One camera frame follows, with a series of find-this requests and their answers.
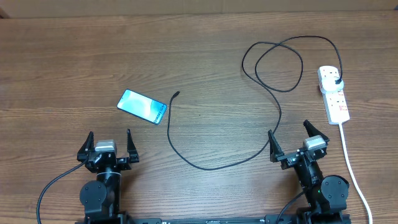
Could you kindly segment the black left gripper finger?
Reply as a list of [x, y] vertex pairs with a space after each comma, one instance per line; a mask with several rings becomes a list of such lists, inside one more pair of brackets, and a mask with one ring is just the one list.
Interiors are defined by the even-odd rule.
[[139, 155], [133, 143], [130, 129], [127, 129], [127, 153], [129, 154], [129, 163], [139, 162]]
[[90, 158], [90, 154], [94, 151], [94, 133], [89, 132], [86, 141], [83, 143], [82, 147], [78, 150], [76, 159], [80, 162], [85, 162]]

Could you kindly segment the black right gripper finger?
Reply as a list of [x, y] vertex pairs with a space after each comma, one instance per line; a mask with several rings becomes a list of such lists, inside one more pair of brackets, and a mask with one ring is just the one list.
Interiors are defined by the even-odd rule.
[[277, 142], [274, 133], [272, 130], [268, 131], [269, 137], [269, 144], [270, 144], [270, 161], [271, 162], [278, 162], [279, 157], [284, 155], [282, 148], [280, 147], [279, 143]]
[[329, 138], [323, 134], [321, 131], [319, 131], [316, 127], [314, 127], [314, 125], [309, 121], [309, 120], [305, 120], [303, 122], [303, 126], [305, 127], [307, 134], [309, 137], [314, 137], [314, 136], [321, 136], [323, 138], [323, 140], [325, 142], [329, 142]]

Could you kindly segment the blue Samsung Galaxy smartphone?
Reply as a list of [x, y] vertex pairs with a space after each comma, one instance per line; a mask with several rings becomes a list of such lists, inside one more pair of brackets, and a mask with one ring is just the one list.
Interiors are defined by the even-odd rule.
[[129, 89], [124, 91], [117, 108], [153, 124], [159, 124], [167, 111], [166, 104]]

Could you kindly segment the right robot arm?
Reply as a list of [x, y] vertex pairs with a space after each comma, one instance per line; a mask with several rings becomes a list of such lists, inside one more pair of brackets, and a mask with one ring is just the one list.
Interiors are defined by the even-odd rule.
[[285, 154], [273, 131], [268, 131], [270, 161], [283, 170], [294, 168], [302, 191], [278, 215], [266, 215], [266, 223], [350, 223], [344, 215], [349, 182], [339, 175], [324, 176], [317, 160], [326, 156], [329, 138], [310, 121], [303, 122], [308, 138], [295, 152]]

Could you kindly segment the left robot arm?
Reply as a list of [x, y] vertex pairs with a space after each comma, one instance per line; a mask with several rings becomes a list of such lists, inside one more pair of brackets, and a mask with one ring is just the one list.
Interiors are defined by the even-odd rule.
[[96, 180], [87, 182], [80, 190], [80, 202], [85, 208], [84, 223], [133, 223], [127, 212], [120, 211], [121, 172], [139, 162], [129, 129], [127, 153], [127, 157], [118, 157], [116, 142], [112, 139], [94, 143], [93, 132], [77, 152], [77, 161], [96, 174]]

